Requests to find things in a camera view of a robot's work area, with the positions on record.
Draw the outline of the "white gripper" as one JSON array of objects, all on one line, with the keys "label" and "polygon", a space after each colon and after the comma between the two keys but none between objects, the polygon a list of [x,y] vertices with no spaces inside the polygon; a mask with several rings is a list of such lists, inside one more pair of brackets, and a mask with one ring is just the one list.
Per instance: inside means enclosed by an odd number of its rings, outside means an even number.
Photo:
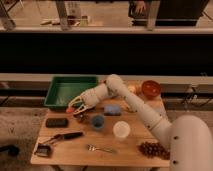
[{"label": "white gripper", "polygon": [[68,107],[77,108],[72,114],[78,115],[85,111],[90,110],[91,108],[95,107],[98,103],[99,103],[99,99],[95,93],[95,90],[93,88],[91,88],[91,89],[84,91],[81,94],[81,97],[76,96],[74,99],[72,99],[68,103]]}]

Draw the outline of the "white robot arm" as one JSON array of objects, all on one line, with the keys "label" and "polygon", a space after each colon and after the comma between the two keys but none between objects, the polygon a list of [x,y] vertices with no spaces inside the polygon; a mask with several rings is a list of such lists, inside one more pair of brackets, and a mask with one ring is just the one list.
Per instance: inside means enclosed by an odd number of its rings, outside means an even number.
[{"label": "white robot arm", "polygon": [[81,102],[73,112],[76,115],[113,96],[121,96],[158,142],[170,151],[170,171],[213,171],[213,135],[208,125],[194,115],[184,115],[170,122],[132,93],[116,74],[83,91],[68,106]]}]

